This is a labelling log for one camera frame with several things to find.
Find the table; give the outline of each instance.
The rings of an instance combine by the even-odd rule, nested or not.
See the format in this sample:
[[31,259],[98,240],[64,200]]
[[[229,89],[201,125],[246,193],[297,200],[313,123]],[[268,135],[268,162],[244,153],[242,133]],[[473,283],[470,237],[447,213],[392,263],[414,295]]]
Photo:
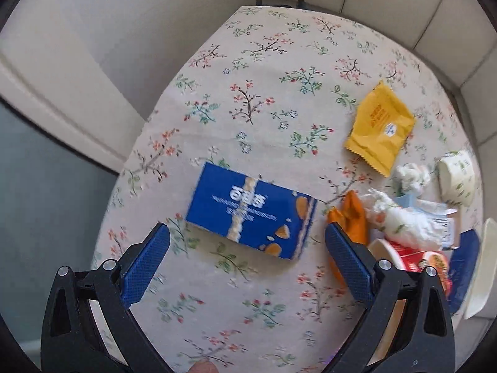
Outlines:
[[[394,195],[392,177],[343,148],[357,105],[380,79],[416,116],[396,164],[433,170],[423,198],[440,200],[439,157],[472,153],[477,189],[462,220],[464,230],[479,230],[480,172],[443,88],[418,58],[366,26],[242,7],[165,89],[116,182],[93,262],[119,258],[158,221],[170,227],[171,247],[131,310],[175,371],[209,359],[220,371],[319,372],[350,334],[362,309],[329,270],[324,213],[349,189]],[[319,199],[299,261],[185,224],[205,162]],[[108,329],[101,332],[115,352]]]

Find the metal screw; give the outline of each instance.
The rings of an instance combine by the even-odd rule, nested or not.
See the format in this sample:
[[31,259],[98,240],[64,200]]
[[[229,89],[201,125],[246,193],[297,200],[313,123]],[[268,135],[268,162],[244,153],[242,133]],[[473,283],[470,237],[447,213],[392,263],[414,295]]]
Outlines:
[[435,276],[436,275],[436,269],[433,267],[433,266],[428,266],[426,268],[426,272],[427,274],[429,274],[430,276]]
[[69,272],[69,268],[67,266],[61,266],[59,268],[59,270],[57,271],[57,274],[59,276],[66,276],[68,272]]
[[116,261],[115,260],[106,260],[103,263],[103,268],[105,270],[113,270],[116,267]]
[[380,260],[378,262],[378,265],[381,269],[384,269],[384,270],[389,270],[392,267],[392,264],[388,260]]

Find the blue snack box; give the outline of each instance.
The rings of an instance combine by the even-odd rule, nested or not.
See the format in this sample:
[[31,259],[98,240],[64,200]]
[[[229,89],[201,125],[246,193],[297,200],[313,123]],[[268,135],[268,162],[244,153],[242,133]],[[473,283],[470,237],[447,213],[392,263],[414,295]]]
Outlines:
[[186,221],[293,260],[302,251],[315,209],[309,195],[205,163]]

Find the blue package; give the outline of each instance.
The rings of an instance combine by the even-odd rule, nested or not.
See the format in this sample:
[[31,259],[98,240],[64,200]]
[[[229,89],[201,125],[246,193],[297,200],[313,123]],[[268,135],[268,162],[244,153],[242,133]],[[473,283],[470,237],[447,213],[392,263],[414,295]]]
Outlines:
[[402,196],[397,196],[394,198],[394,202],[401,207],[415,207],[416,205],[416,195],[412,193],[406,193]]
[[298,258],[316,200],[205,163],[186,221],[265,253]]
[[452,281],[452,290],[447,302],[451,315],[459,310],[466,296],[479,251],[480,240],[476,231],[468,230],[462,233],[461,244],[450,258],[449,279]]

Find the white wall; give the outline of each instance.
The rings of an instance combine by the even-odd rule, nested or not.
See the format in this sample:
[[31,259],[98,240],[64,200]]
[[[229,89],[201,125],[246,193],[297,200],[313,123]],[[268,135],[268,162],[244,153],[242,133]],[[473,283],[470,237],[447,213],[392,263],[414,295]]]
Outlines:
[[56,138],[118,172],[144,123],[54,0],[21,0],[0,33],[0,95]]
[[476,135],[483,175],[485,217],[497,220],[497,48],[464,83],[461,92]]
[[56,0],[71,28],[146,119],[177,71],[255,0]]
[[459,88],[497,41],[476,0],[306,0],[413,49]]

